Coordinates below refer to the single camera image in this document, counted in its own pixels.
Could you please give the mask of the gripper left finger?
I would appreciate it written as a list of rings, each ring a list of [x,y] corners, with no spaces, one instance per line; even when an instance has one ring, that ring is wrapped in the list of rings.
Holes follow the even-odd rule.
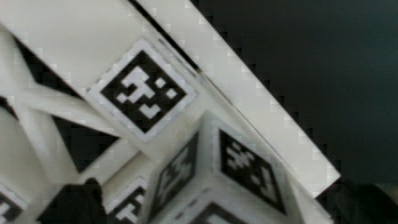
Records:
[[[95,178],[63,187],[38,221],[42,224],[109,224],[104,191]]]

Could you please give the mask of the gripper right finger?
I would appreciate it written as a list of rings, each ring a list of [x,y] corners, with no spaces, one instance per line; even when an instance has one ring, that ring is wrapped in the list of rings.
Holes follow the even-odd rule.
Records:
[[[340,178],[317,201],[333,224],[398,224],[398,185],[361,184]]]

